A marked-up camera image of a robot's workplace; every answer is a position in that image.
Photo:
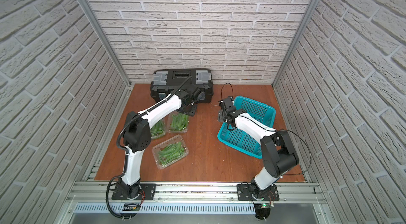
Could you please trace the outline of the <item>teal plastic basket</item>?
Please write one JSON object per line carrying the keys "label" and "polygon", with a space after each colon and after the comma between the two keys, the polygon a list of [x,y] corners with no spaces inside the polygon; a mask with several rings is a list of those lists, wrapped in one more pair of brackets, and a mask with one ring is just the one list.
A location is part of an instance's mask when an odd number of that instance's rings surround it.
{"label": "teal plastic basket", "polygon": [[234,99],[237,109],[245,114],[238,116],[235,122],[222,122],[217,138],[225,145],[248,156],[262,158],[260,140],[276,131],[272,128],[276,110],[264,103],[238,96]]}

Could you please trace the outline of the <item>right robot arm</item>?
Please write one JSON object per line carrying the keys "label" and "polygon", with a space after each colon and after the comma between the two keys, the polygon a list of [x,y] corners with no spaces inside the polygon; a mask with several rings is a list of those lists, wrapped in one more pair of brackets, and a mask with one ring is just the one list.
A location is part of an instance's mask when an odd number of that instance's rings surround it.
{"label": "right robot arm", "polygon": [[220,142],[263,161],[262,170],[253,178],[248,191],[263,200],[285,173],[299,164],[289,132],[273,128],[276,110],[250,98],[231,96],[219,101],[218,120],[222,126]]}

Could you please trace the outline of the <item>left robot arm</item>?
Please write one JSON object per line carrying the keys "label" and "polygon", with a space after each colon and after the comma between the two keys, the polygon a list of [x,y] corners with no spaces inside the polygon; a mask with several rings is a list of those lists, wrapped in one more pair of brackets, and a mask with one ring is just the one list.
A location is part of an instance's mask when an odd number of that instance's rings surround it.
{"label": "left robot arm", "polygon": [[125,159],[115,189],[123,197],[133,200],[140,194],[140,168],[143,153],[152,141],[151,128],[173,111],[186,114],[197,102],[200,93],[201,90],[194,84],[185,90],[178,87],[150,108],[129,113],[130,120],[125,123],[117,139],[117,147],[125,151]]}

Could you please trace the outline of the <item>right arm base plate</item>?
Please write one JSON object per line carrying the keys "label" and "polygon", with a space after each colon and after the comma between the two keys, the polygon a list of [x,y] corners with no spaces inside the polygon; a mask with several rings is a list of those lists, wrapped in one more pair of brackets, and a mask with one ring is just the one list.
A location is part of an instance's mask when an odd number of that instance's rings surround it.
{"label": "right arm base plate", "polygon": [[260,190],[255,184],[243,182],[236,185],[237,197],[239,201],[279,201],[277,186],[271,185],[264,190]]}

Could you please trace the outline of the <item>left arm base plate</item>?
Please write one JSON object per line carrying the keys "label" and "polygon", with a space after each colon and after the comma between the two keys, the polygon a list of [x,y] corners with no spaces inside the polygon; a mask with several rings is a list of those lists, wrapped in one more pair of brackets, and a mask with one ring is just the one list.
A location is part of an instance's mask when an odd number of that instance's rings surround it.
{"label": "left arm base plate", "polygon": [[155,183],[141,183],[130,187],[119,183],[115,185],[112,200],[153,200],[155,189]]}

